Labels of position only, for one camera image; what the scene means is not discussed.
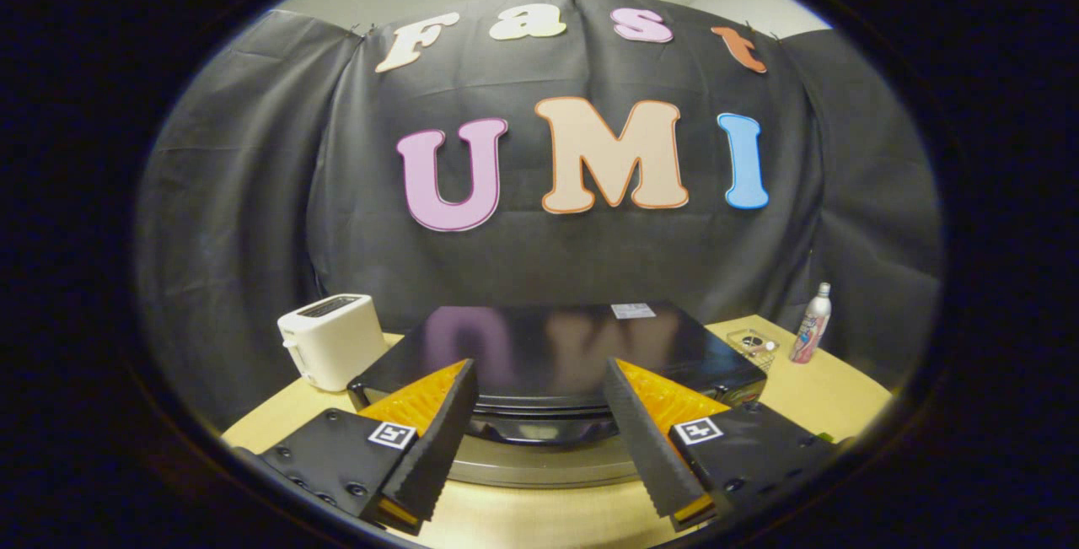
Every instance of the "letter m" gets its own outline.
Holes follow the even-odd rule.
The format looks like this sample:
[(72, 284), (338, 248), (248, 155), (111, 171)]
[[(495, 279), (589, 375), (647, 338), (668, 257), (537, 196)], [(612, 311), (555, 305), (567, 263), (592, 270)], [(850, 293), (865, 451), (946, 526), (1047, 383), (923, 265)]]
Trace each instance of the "letter m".
[(634, 104), (620, 137), (583, 97), (540, 100), (536, 114), (550, 123), (555, 184), (543, 198), (550, 214), (576, 214), (596, 203), (596, 195), (585, 188), (584, 168), (611, 207), (622, 203), (638, 166), (640, 184), (630, 196), (637, 206), (682, 207), (689, 200), (678, 168), (679, 111), (673, 104), (651, 99)]

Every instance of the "wooden table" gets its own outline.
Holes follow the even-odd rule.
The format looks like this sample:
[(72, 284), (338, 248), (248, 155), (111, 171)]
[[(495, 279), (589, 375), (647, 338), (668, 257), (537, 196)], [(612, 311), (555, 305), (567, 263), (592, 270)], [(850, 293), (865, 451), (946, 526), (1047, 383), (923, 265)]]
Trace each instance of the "wooden table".
[[(761, 402), (814, 434), (836, 441), (860, 434), (890, 394), (844, 361), (818, 349), (809, 363), (788, 360), (794, 334), (757, 317), (708, 326), (725, 339), (751, 329), (778, 342)], [(401, 339), (385, 334), (388, 345)], [(327, 408), (351, 410), (345, 393), (331, 394), (297, 380), (227, 430), (230, 445), (261, 453)], [(419, 537), (434, 548), (647, 547), (680, 536), (656, 516), (640, 481), (572, 490), (520, 490), (448, 480), (435, 514)]]

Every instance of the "black cloth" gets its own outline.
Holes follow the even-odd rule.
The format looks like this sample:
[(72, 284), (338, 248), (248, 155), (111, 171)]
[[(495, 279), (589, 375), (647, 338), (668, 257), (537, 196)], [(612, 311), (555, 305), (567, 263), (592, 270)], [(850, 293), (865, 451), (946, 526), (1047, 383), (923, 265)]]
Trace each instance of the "black cloth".
[[(501, 11), (547, 2), (568, 28), (494, 41)], [(658, 44), (614, 31), (651, 9)], [(162, 368), (228, 426), (297, 376), (275, 319), (334, 292), (373, 296), (384, 330), (442, 304), (670, 299), (702, 322), (760, 314), (788, 329), (833, 285), (823, 348), (892, 385), (917, 357), (942, 272), (931, 173), (910, 118), (835, 32), (786, 41), (655, 0), (469, 0), (419, 60), (374, 72), (398, 26), (366, 38), (272, 11), (193, 81), (162, 131), (140, 204), (140, 292)], [(752, 41), (743, 68), (713, 26)], [(684, 207), (550, 215), (550, 129), (535, 104), (582, 96), (619, 134), (643, 99), (674, 104)], [(769, 203), (728, 206), (723, 112), (761, 125)], [(396, 145), (441, 129), (440, 195), (466, 198), (464, 122), (502, 118), (500, 203), (488, 222), (437, 233), (409, 215)], [(628, 191), (637, 187), (637, 177)]]
[(304, 207), (356, 45), (269, 12), (201, 70), (147, 162), (136, 260), (148, 342), (180, 398), (222, 429), (297, 378), (276, 319), (318, 296)]

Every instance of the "spray bottle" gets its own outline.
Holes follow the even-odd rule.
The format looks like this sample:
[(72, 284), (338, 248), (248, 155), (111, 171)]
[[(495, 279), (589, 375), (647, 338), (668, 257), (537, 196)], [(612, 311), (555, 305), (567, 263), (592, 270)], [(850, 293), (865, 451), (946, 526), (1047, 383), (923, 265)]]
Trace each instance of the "spray bottle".
[(806, 315), (802, 318), (802, 326), (798, 326), (798, 333), (794, 338), (794, 346), (791, 348), (791, 361), (795, 363), (806, 363), (812, 357), (817, 345), (820, 344), (824, 329), (828, 327), (828, 319), (832, 317), (832, 302), (828, 299), (832, 287), (829, 284), (821, 284), (814, 300), (809, 300), (806, 306)]

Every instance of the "pink letter u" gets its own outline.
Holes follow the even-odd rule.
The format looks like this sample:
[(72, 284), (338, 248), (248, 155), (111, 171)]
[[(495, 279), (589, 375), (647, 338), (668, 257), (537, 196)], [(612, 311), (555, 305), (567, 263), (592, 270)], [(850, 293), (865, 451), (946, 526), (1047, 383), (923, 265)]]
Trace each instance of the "pink letter u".
[(498, 206), (498, 137), (509, 129), (504, 119), (477, 119), (457, 131), (472, 153), (473, 191), (462, 203), (447, 203), (438, 194), (438, 147), (441, 129), (409, 134), (397, 142), (405, 160), (405, 196), (408, 210), (429, 230), (470, 230), (481, 225)]

